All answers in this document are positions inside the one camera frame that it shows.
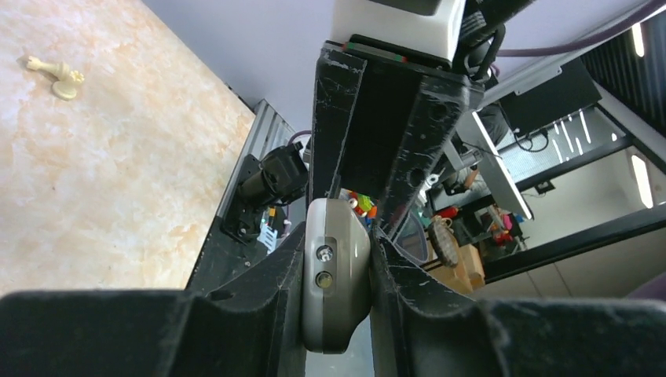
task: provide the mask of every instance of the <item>red object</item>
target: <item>red object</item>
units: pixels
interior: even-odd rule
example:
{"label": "red object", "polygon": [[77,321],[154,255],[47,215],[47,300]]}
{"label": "red object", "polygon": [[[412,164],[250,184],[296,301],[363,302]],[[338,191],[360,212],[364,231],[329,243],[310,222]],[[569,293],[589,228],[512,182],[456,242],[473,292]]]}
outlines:
{"label": "red object", "polygon": [[368,211],[368,218],[376,218],[377,217],[377,206],[373,206],[373,208]]}
{"label": "red object", "polygon": [[365,216],[366,214],[368,214],[367,212],[364,212],[359,206],[355,206],[355,207],[353,208],[353,211],[356,212],[356,214],[359,215],[359,216],[361,216],[361,217],[363,217],[363,216]]}
{"label": "red object", "polygon": [[514,240],[514,237],[512,237],[509,232],[503,232],[494,236],[493,239],[498,246],[502,246],[505,242]]}
{"label": "red object", "polygon": [[442,218],[454,218],[458,214],[458,207],[446,207],[437,212],[437,215]]}

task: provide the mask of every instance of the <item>black frame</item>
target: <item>black frame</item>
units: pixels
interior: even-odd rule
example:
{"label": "black frame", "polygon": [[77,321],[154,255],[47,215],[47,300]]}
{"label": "black frame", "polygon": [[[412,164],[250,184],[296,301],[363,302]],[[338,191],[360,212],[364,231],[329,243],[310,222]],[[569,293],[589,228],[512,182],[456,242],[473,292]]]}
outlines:
{"label": "black frame", "polygon": [[[662,173],[666,174],[666,161],[663,161],[651,149],[635,137],[627,127],[620,123],[600,104],[595,107],[615,126],[620,128],[625,136],[618,138],[613,143],[603,145],[580,157],[561,163],[556,167],[545,170],[530,178],[516,184],[519,191],[524,191],[540,182],[556,178],[572,170],[578,169],[598,159],[610,156],[631,146],[636,147],[650,162],[652,162]],[[463,208],[464,211],[476,211],[493,203],[491,196],[486,196]],[[485,281],[487,284],[497,280],[536,269],[544,265],[571,258],[594,249],[610,245],[612,243],[628,240],[641,236],[642,234],[666,226],[666,206],[656,206],[651,209],[643,209],[633,214],[608,221],[604,224],[585,229],[572,235],[562,237],[558,240],[534,247],[526,252],[513,254],[484,265]]]}

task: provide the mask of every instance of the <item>desk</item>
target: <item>desk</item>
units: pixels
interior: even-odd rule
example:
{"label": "desk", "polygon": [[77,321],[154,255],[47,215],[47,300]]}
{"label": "desk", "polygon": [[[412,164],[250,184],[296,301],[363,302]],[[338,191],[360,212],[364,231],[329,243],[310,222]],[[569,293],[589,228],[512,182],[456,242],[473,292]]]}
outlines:
{"label": "desk", "polygon": [[5,2],[0,30],[0,295],[183,288],[252,111],[140,0]]}

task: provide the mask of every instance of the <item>cable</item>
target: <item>cable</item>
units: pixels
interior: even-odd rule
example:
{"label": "cable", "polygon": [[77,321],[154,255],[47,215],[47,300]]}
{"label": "cable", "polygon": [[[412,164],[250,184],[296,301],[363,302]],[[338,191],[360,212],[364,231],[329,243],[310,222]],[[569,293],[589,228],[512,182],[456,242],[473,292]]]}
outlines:
{"label": "cable", "polygon": [[287,141],[287,145],[294,144],[294,141],[296,141],[296,139],[298,139],[301,136],[305,136],[305,135],[312,135],[312,131],[311,130],[299,131],[299,132],[291,135],[291,137],[289,138],[289,141]]}
{"label": "cable", "polygon": [[[287,141],[287,145],[294,144],[294,141],[296,141],[296,139],[298,139],[301,136],[305,136],[305,135],[312,135],[312,131],[311,130],[303,130],[303,131],[299,131],[299,132],[291,135],[291,137],[289,137],[289,141]],[[284,231],[282,232],[282,236],[280,237],[281,239],[286,237],[286,236],[289,236],[289,228],[290,228],[289,225],[291,224],[291,222],[289,221],[289,204],[290,203],[277,204],[278,207],[282,207],[284,209],[285,225],[284,225]]]}
{"label": "cable", "polygon": [[485,53],[485,56],[481,61],[481,65],[479,65],[477,73],[475,73],[474,76],[472,76],[473,80],[478,81],[482,79],[483,76],[486,74],[486,72],[492,65],[492,62],[495,61],[497,53],[500,51],[500,46],[502,46],[502,42],[504,42],[504,35],[506,34],[507,34],[507,28],[504,26],[504,24],[501,24],[500,26],[497,27],[497,29],[495,30],[495,34],[492,37],[490,48]]}
{"label": "cable", "polygon": [[548,133],[547,133],[547,132],[544,132],[544,131],[541,131],[540,134],[541,134],[543,137],[546,138],[546,144],[545,144],[542,148],[539,148],[539,149],[537,149],[537,150],[534,150],[534,141],[532,140],[532,136],[529,136],[529,135],[528,135],[528,136],[525,136],[525,137],[522,139],[522,141],[527,140],[527,141],[529,141],[529,143],[530,143],[530,144],[529,144],[529,148],[526,148],[526,147],[523,147],[523,146],[520,144],[521,141],[518,140],[518,137],[516,136],[516,134],[515,134],[515,133],[513,133],[513,134],[514,134],[514,140],[516,140],[516,145],[517,145],[520,149],[522,149],[523,151],[525,151],[525,152],[530,152],[530,153],[543,152],[543,151],[546,150],[546,148],[548,148],[548,145],[550,145],[550,143],[551,143],[551,139],[548,137]]}
{"label": "cable", "polygon": [[566,43],[560,46],[544,47],[538,49],[501,49],[498,57],[547,57],[550,55],[559,55],[561,53],[570,53],[579,49],[584,49],[599,43],[603,43],[611,38],[624,33],[634,24],[637,24],[666,5],[665,0],[650,0],[641,9],[633,12],[630,16],[619,23],[600,31],[595,35],[579,39],[575,42]]}
{"label": "cable", "polygon": [[488,149],[481,148],[481,147],[479,147],[479,146],[477,146],[477,145],[474,145],[474,144],[468,143],[468,142],[466,142],[466,141],[463,141],[463,144],[465,144],[465,145],[468,146],[468,147],[476,148],[476,149],[478,149],[479,151],[481,151],[481,152],[483,152],[483,153],[488,153],[488,154],[491,155],[491,156],[495,156],[495,157],[497,157],[497,158],[503,159],[502,156],[500,156],[500,155],[496,155],[495,153],[490,152]]}
{"label": "cable", "polygon": [[523,196],[531,196],[532,198],[543,198],[543,197],[546,196],[546,193],[544,192],[543,194],[540,194],[540,195],[521,193],[521,195],[523,195]]}

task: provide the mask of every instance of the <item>wall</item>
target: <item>wall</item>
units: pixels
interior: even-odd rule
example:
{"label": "wall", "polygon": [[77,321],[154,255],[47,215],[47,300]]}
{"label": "wall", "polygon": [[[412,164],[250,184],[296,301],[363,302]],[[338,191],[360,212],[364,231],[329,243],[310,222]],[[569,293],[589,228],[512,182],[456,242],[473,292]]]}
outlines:
{"label": "wall", "polygon": [[666,272],[664,243],[660,229],[497,281],[473,297],[621,298]]}
{"label": "wall", "polygon": [[597,84],[597,90],[602,95],[599,104],[659,159],[666,161],[666,137],[655,131],[654,128],[599,84]]}
{"label": "wall", "polygon": [[634,168],[631,164],[631,155],[636,153],[635,147],[627,148],[626,150],[616,153],[610,157],[613,158],[613,172],[615,173],[615,182],[620,185],[620,189],[624,194],[629,205],[635,210],[645,208],[641,201],[639,192],[639,184],[636,181]]}
{"label": "wall", "polygon": [[0,295],[183,288],[254,115],[138,0],[2,5]]}
{"label": "wall", "polygon": [[616,178],[616,171],[627,175],[629,171],[628,164],[617,166],[618,158],[624,158],[624,152],[555,178],[555,190],[544,197],[535,197],[538,194],[533,189],[525,192],[534,213],[533,221],[521,224],[529,237],[527,246],[536,247],[642,209],[629,202]]}
{"label": "wall", "polygon": [[144,2],[250,106],[266,98],[295,130],[311,128],[333,0]]}

